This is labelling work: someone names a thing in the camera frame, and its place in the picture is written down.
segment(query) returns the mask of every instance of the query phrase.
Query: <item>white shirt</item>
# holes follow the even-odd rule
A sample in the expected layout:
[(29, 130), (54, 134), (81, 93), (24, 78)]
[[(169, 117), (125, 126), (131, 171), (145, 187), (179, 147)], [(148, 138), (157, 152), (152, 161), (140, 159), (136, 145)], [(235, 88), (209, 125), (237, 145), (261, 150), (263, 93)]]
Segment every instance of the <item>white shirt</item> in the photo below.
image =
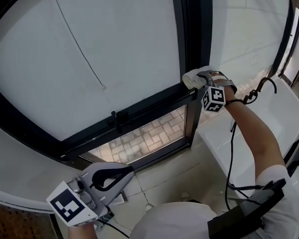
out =
[[(292, 186), (287, 169), (274, 165), (263, 171), (257, 185), (285, 178), (284, 197), (263, 217), (264, 229), (257, 229), (245, 239), (298, 239), (299, 196)], [(130, 239), (207, 239), (207, 222), (216, 217), (208, 205), (180, 202), (149, 210), (133, 229)]]

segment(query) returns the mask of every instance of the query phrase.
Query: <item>forearm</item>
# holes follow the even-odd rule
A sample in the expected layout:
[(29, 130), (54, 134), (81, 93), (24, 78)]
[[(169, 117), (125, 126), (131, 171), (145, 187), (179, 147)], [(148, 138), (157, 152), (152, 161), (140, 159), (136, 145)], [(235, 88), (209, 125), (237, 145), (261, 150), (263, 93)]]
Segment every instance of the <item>forearm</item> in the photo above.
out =
[[(234, 95), (226, 95), (226, 100), (234, 98)], [(272, 165), (285, 164), (274, 134), (252, 110), (241, 102), (231, 103), (226, 109), (237, 123), (253, 154), (256, 178)]]
[(235, 102), (226, 108), (237, 123), (253, 155), (261, 155), (272, 148), (279, 149), (274, 134), (247, 106), (241, 102)]
[(93, 223), (69, 228), (69, 239), (97, 239)]

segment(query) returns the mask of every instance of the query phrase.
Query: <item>cloth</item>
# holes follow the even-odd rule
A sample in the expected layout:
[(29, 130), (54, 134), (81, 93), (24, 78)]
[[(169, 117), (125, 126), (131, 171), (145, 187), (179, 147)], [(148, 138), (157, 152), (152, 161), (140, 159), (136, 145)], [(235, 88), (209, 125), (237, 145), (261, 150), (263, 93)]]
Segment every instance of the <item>cloth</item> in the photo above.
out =
[[(204, 87), (207, 84), (207, 80), (205, 78), (201, 78), (197, 76), (200, 72), (206, 72), (206, 71), (214, 71), (211, 66), (203, 66), (199, 69), (194, 69), (189, 71), (188, 73), (185, 73), (182, 77), (184, 84), (186, 87), (191, 90), (192, 88), (200, 89)], [(213, 81), (224, 79), (227, 80), (227, 78), (223, 75), (215, 75), (212, 76)]]
[[(299, 197), (284, 166), (274, 165), (258, 177), (257, 185), (285, 178), (285, 196), (263, 216), (264, 229), (245, 239), (298, 239)], [(207, 222), (216, 217), (209, 206), (197, 203), (169, 203), (149, 210), (133, 229), (131, 239), (207, 239)]]

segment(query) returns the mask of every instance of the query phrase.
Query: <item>black window frame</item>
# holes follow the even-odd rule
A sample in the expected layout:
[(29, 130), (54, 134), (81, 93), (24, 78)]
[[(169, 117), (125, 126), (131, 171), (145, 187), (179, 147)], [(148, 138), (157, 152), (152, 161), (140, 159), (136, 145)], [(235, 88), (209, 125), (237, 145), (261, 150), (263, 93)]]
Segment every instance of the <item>black window frame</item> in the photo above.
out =
[[(0, 0), (0, 19), (17, 0)], [(212, 38), (212, 0), (173, 0), (177, 27), (180, 78), (209, 65)], [(132, 162), (145, 169), (190, 147), (202, 109), (203, 89), (182, 83), (167, 88), (108, 118), (59, 141), (45, 132), (0, 93), (0, 128), (33, 150), (63, 164), (83, 169), (91, 162), (79, 155), (186, 105), (184, 137)]]
[[(285, 24), (285, 29), (284, 29), (284, 34), (283, 34), (283, 38), (282, 41), (280, 43), (277, 55), (275, 57), (275, 60), (270, 68), (270, 71), (268, 73), (268, 77), (272, 77), (273, 75), (275, 75), (280, 67), (280, 64), (283, 60), (284, 54), (287, 51), (287, 45), (289, 42), (289, 38), (291, 37), (291, 33), (292, 33), (292, 28), (294, 26), (294, 18), (295, 18), (295, 11), (296, 8), (299, 9), (299, 0), (289, 0), (289, 8), (288, 8), (288, 15), (287, 15), (287, 20), (286, 20), (286, 24)], [(297, 25), (296, 25), (296, 31), (295, 31), (295, 36), (290, 48), (290, 51), (284, 61), (284, 64), (281, 68), (281, 71), (278, 74), (278, 77), (283, 78), (287, 84), (289, 84), (290, 86), (293, 86), (294, 82), (291, 82), (285, 75), (284, 72), (287, 69), (287, 66), (291, 60), (291, 57), (293, 56), (295, 47), (296, 47), (296, 43), (299, 37), (299, 17), (298, 17), (298, 21), (297, 21)]]

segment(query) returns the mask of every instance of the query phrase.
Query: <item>wrist strap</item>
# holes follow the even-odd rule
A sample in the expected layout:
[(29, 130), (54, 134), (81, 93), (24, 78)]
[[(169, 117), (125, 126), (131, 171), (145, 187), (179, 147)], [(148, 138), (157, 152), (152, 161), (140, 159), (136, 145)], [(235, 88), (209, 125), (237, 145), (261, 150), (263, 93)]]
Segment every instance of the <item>wrist strap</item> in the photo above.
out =
[(241, 103), (245, 104), (245, 102), (241, 99), (233, 99), (233, 100), (227, 101), (225, 106), (228, 106), (228, 105), (230, 105), (231, 103), (234, 103), (234, 102), (241, 102)]

